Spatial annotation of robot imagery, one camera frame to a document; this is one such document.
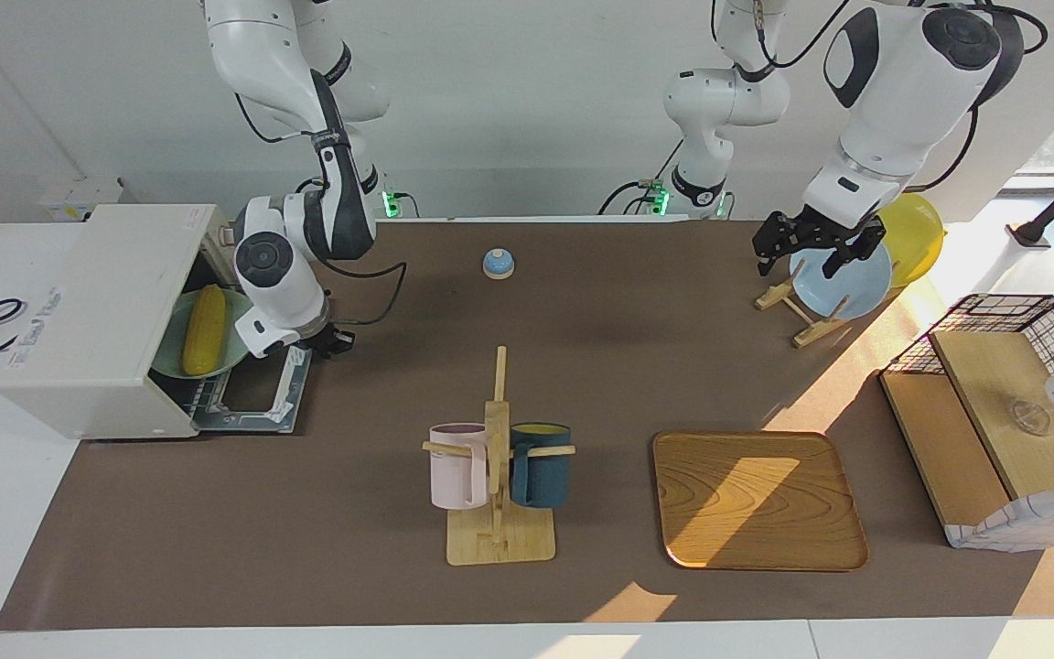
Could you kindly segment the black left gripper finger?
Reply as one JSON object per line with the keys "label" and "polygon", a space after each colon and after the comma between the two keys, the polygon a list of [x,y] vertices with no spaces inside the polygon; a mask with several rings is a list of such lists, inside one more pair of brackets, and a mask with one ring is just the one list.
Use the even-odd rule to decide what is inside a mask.
{"label": "black left gripper finger", "polygon": [[852,243],[838,243],[823,264],[823,276],[832,279],[842,267],[854,260],[866,260],[887,234],[884,226],[866,226]]}
{"label": "black left gripper finger", "polygon": [[757,257],[758,275],[769,275],[781,257],[793,254],[795,249],[795,222],[785,212],[772,212],[752,237]]}

